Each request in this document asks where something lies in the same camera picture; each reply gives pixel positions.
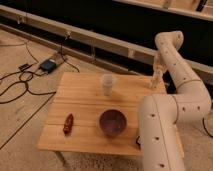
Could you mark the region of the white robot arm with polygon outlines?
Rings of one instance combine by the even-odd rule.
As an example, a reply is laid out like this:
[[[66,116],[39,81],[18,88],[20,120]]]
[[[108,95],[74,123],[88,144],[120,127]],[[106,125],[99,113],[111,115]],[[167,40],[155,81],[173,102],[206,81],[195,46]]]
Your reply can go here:
[[[175,124],[197,121],[209,114],[211,97],[200,77],[178,53],[184,36],[180,31],[161,32],[155,37],[151,85],[157,86],[169,73],[174,94],[152,94],[143,98],[138,112],[144,171],[185,171]]]

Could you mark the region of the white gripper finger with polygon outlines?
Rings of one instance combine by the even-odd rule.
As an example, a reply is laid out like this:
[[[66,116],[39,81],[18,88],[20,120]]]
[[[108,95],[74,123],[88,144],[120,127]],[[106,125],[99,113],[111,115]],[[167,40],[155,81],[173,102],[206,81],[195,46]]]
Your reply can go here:
[[[165,72],[160,72],[160,79],[164,80],[164,77],[165,77]]]
[[[159,77],[159,70],[156,69],[156,70],[154,70],[154,73],[153,73],[153,79],[156,80],[156,79],[158,79],[158,77]]]

